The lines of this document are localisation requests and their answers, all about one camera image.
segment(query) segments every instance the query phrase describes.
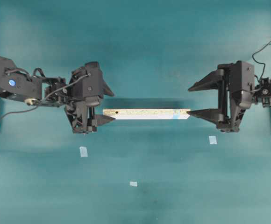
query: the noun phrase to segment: teal surface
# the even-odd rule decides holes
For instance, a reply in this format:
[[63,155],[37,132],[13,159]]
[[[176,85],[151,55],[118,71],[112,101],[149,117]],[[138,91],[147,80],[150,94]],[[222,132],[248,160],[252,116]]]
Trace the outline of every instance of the teal surface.
[[[216,107],[215,91],[187,88],[217,64],[253,63],[270,39],[271,0],[0,0],[0,55],[67,80],[99,61],[116,95],[100,111]],[[271,46],[257,58],[271,77]],[[0,100],[0,115],[21,109]],[[271,110],[254,105],[232,134],[190,117],[115,121],[84,136],[62,109],[10,115],[0,123],[6,223],[271,223]]]

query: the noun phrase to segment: wooden plank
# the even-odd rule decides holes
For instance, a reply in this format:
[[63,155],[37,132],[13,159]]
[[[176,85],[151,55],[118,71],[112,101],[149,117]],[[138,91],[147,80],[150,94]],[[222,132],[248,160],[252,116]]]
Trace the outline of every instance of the wooden plank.
[[188,119],[190,109],[103,109],[103,115],[117,120]]

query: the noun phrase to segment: gripper jaw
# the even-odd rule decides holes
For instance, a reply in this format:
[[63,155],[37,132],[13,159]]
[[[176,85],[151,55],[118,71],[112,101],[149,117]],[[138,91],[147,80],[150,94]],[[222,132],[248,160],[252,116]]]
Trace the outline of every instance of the gripper jaw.
[[[254,66],[238,61],[231,64],[220,64],[188,91],[218,90],[218,108],[188,112],[197,118],[216,125],[222,132],[238,132],[239,125],[247,109],[253,102]],[[230,116],[228,116],[228,94]]]

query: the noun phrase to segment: cable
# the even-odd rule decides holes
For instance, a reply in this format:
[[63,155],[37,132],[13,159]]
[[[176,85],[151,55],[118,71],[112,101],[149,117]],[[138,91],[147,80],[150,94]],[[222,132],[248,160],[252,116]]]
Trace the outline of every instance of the cable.
[[30,112],[30,111],[33,111],[33,110],[37,109],[39,106],[41,106],[43,104],[43,101],[47,100],[51,95],[55,94],[56,92],[59,92],[62,89],[66,89],[66,88],[74,85],[75,83],[79,82],[81,79],[83,79],[85,77],[88,77],[88,75],[81,76],[76,81],[74,81],[73,83],[70,83],[70,84],[68,84],[68,85],[66,85],[64,87],[61,87],[61,88],[58,88],[58,89],[54,90],[53,92],[51,92],[50,94],[48,94],[44,99],[40,100],[39,104],[37,106],[35,106],[34,108],[32,108],[32,109],[25,110],[25,111],[12,111],[12,112],[5,113],[3,116],[0,117],[0,121],[4,117],[6,117],[7,115],[9,115],[9,114],[13,114],[13,113],[26,113],[26,112]]
[[32,78],[31,78],[31,76],[29,75],[29,72],[26,71],[26,70],[24,70],[24,69],[21,69],[21,68],[15,68],[15,69],[7,70],[7,71],[5,71],[5,74],[14,73],[14,72],[17,72],[17,71],[24,72],[24,75],[26,76],[26,78],[27,78],[29,81],[32,81]]
[[38,76],[36,75],[37,71],[40,73],[40,75],[41,75],[43,78],[45,78],[44,72],[43,72],[43,70],[40,69],[40,68],[35,68],[35,69],[34,69],[34,71],[33,71],[33,77],[38,77]]
[[258,50],[258,51],[256,51],[254,54],[252,54],[252,58],[253,58],[253,60],[256,62],[256,63],[258,63],[258,64],[262,64],[263,65],[263,70],[262,70],[262,74],[261,74],[261,76],[260,76],[260,78],[258,79],[258,77],[257,77],[257,80],[258,80],[258,82],[262,79],[262,77],[263,77],[263,74],[264,74],[264,71],[265,71],[265,66],[266,66],[266,64],[264,63],[264,62],[259,62],[259,61],[257,61],[256,59],[255,59],[255,54],[258,54],[259,52],[261,52],[262,50],[264,50],[268,45],[270,45],[271,44],[271,40],[266,44],[266,45],[264,45],[260,50]]

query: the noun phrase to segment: screw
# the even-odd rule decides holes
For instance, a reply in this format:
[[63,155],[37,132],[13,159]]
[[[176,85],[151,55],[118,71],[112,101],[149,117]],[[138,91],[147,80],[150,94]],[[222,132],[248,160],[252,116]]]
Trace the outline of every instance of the screw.
[[262,90],[263,95],[267,95],[268,93],[269,93],[269,91],[267,89]]

